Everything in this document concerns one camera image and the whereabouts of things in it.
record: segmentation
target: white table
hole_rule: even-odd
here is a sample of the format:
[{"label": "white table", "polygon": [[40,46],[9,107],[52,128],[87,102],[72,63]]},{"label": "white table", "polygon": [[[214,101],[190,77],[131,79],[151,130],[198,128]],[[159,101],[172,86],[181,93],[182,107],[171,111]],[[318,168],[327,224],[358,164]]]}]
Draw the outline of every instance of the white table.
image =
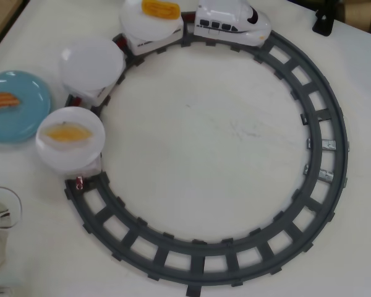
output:
[{"label": "white table", "polygon": [[[197,0],[179,3],[182,11],[197,6]],[[275,276],[238,288],[203,288],[202,296],[371,296],[371,35],[335,22],[331,36],[322,37],[311,30],[312,11],[284,0],[253,5],[330,82],[351,142],[349,181],[334,220],[308,253]],[[114,37],[119,6],[115,0],[32,0],[0,44],[0,71],[39,75],[51,87],[54,107],[64,106],[61,48],[84,35]],[[131,70],[113,92],[103,113],[104,168],[130,211],[158,230],[208,241],[245,235],[285,208],[303,180],[308,152],[300,112],[286,88],[245,53],[170,49]],[[33,140],[0,146],[0,185],[18,193],[24,209],[10,234],[0,284],[21,284],[29,297],[185,296],[186,286],[148,279],[86,234],[63,180],[39,161]],[[278,238],[273,249],[286,240]],[[152,253],[143,243],[139,248]],[[181,257],[168,261],[189,264]],[[222,259],[207,262],[223,268]]]}]

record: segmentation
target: blue plate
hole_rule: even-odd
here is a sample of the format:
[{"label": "blue plate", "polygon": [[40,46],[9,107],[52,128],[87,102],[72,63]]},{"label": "blue plate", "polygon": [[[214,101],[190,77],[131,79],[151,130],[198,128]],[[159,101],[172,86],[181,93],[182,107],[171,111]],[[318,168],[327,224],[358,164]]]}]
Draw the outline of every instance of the blue plate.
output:
[{"label": "blue plate", "polygon": [[18,106],[0,108],[0,142],[21,142],[33,136],[51,109],[47,85],[30,73],[6,71],[0,73],[0,92],[20,101]]}]

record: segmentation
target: track rail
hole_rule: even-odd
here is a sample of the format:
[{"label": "track rail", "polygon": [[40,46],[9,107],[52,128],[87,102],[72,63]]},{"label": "track rail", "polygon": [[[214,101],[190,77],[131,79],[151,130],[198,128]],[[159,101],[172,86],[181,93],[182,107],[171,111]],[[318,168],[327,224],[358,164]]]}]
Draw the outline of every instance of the track rail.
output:
[{"label": "track rail", "polygon": [[[195,36],[187,32],[187,24],[192,23],[195,13],[185,13],[182,17],[185,21],[184,36],[181,40],[168,46],[160,48],[151,53],[141,56],[134,56],[126,46],[126,40],[120,34],[113,41],[125,52],[127,67],[121,75],[117,84],[120,84],[128,71],[133,66],[138,66],[144,62],[144,58],[149,54],[157,52],[164,53],[166,48],[172,45],[189,46],[194,42],[204,42],[207,46],[215,46],[217,43],[228,45],[233,51],[246,51],[259,63],[266,63],[275,70],[275,76],[280,80],[285,80],[291,88],[291,95],[295,100],[299,100],[304,113],[301,115],[302,124],[308,125],[310,138],[308,139],[308,149],[311,149],[311,157],[308,162],[308,169],[303,185],[295,191],[292,197],[292,204],[283,212],[273,218],[272,224],[264,229],[257,229],[241,239],[227,238],[218,243],[206,243],[204,241],[193,240],[183,241],[176,239],[173,235],[160,233],[148,226],[142,218],[133,216],[127,209],[125,203],[116,196],[109,187],[109,178],[105,172],[88,178],[84,181],[84,188],[78,190],[75,180],[66,181],[66,196],[70,199],[84,222],[84,228],[96,236],[113,254],[117,260],[124,260],[141,271],[147,273],[148,277],[159,280],[165,279],[173,282],[188,285],[187,296],[200,296],[202,286],[214,285],[242,285],[244,281],[265,275],[275,274],[281,271],[282,266],[296,257],[301,252],[307,252],[312,246],[314,239],[318,236],[325,225],[334,217],[334,209],[338,203],[343,188],[346,185],[346,168],[348,164],[348,140],[346,136],[343,114],[335,95],[323,74],[316,65],[296,46],[287,41],[281,35],[272,32],[270,37],[261,48],[238,45],[226,41],[210,40]],[[273,47],[284,51],[289,57],[289,61],[283,64],[270,54]],[[311,82],[302,85],[292,70],[300,67],[310,77]],[[315,110],[309,95],[319,91],[326,109]],[[75,100],[69,97],[66,105],[71,105]],[[94,106],[91,110],[98,116],[102,108],[109,103],[109,97],[101,106]],[[335,136],[335,168],[330,189],[323,203],[313,200],[310,195],[316,185],[321,170],[322,162],[322,134],[320,131],[320,121],[331,121]],[[99,195],[104,200],[106,206],[97,214],[94,214],[87,205],[84,194],[92,189],[97,189]],[[298,229],[293,223],[301,210],[307,207],[315,213],[315,218],[304,231]],[[104,222],[112,216],[120,219],[129,228],[125,237],[119,241],[103,226]],[[268,240],[285,231],[292,239],[286,249],[274,254]],[[138,237],[158,246],[153,260],[142,257],[131,250],[132,245]],[[240,268],[237,253],[248,249],[257,248],[262,261],[246,268]],[[165,266],[168,253],[178,252],[191,256],[190,270],[183,271]],[[204,273],[205,257],[225,256],[227,271]]]}]

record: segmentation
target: white plate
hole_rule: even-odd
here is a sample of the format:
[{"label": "white plate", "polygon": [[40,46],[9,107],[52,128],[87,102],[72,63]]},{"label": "white plate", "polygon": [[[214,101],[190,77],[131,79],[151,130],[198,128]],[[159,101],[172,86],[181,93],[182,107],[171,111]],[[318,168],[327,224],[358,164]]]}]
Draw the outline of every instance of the white plate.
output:
[{"label": "white plate", "polygon": [[120,21],[126,33],[145,41],[158,41],[173,34],[181,17],[166,20],[151,17],[142,11],[142,0],[125,0],[120,11]]},{"label": "white plate", "polygon": [[[67,150],[58,150],[43,140],[44,128],[63,122],[77,123],[89,129],[93,136],[85,145]],[[106,140],[106,133],[100,119],[90,110],[81,107],[65,107],[51,113],[37,130],[36,146],[41,159],[59,171],[74,171],[92,163],[99,157]]]},{"label": "white plate", "polygon": [[111,85],[124,69],[124,53],[111,40],[90,37],[64,49],[60,70],[64,85],[79,91]]}]

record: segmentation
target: white train engine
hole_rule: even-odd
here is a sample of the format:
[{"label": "white train engine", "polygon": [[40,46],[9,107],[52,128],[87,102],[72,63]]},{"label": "white train engine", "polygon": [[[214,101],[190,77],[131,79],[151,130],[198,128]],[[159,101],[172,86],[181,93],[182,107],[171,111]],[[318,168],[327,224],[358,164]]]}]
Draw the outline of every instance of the white train engine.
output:
[{"label": "white train engine", "polygon": [[268,17],[246,0],[200,0],[194,34],[242,45],[260,46],[271,33]]}]

